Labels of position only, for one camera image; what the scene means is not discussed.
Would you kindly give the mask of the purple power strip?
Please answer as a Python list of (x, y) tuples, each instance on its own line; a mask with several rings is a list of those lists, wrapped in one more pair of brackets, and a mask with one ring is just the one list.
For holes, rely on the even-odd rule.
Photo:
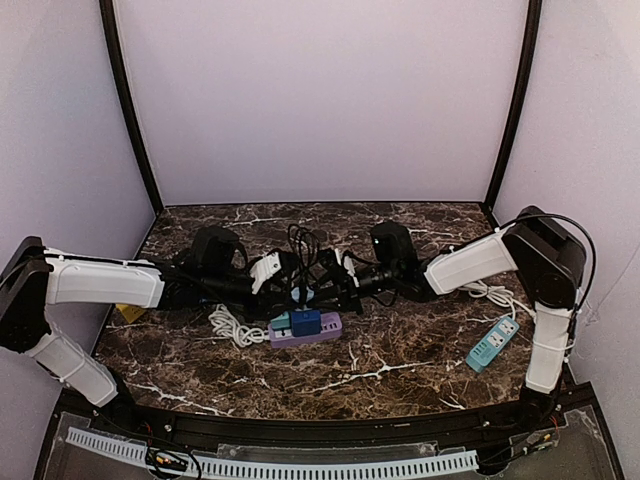
[(224, 305), (209, 315), (214, 340), (231, 340), (240, 348), (269, 343), (272, 348), (288, 348), (339, 338), (342, 320), (337, 312), (319, 310), (285, 312), (266, 328), (241, 324)]

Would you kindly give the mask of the teal charger plug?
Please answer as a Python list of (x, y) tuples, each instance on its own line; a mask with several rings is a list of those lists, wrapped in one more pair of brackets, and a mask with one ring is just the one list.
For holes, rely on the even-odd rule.
[(275, 335), (288, 335), (291, 333), (291, 317), (289, 312), (284, 312), (270, 322), (270, 328)]

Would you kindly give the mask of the dark blue cube socket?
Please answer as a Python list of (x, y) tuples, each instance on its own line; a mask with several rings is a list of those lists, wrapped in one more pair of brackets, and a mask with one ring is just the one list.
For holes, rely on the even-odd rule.
[(294, 337), (317, 335), (322, 330), (322, 316), (319, 310), (293, 311), (290, 317)]

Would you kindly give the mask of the light blue charger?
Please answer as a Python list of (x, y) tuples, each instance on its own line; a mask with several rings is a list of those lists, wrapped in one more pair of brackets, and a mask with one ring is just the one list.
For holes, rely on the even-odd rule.
[[(315, 297), (315, 292), (310, 288), (306, 288), (305, 293), (306, 293), (306, 299), (303, 302), (304, 305), (306, 305)], [(291, 290), (291, 298), (295, 304), (299, 304), (301, 302), (301, 292), (299, 287), (294, 287)]]

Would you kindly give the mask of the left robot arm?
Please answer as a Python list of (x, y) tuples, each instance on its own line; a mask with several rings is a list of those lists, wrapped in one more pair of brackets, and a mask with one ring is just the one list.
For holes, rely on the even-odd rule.
[(125, 387), (63, 330), (61, 314), (117, 304), (159, 311), (222, 304), (256, 320), (281, 313), (295, 256), (276, 249), (237, 268), (237, 247), (226, 246), (210, 254), (190, 250), (173, 261), (121, 260), (47, 248), (28, 236), (1, 273), (1, 346), (30, 357), (93, 406), (109, 406), (125, 398)]

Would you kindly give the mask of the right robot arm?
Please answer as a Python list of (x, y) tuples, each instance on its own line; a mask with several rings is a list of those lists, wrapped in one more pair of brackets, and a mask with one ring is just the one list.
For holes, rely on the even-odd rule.
[(575, 220), (536, 206), (493, 232), (421, 259), (407, 227), (385, 221), (370, 231), (376, 260), (354, 269), (348, 252), (322, 250), (326, 272), (312, 285), (311, 308), (360, 312), (361, 301), (391, 290), (418, 303), (472, 283), (514, 272), (534, 310), (533, 347), (525, 386), (550, 394), (558, 384), (576, 317), (590, 291), (597, 265), (588, 232), (576, 237)]

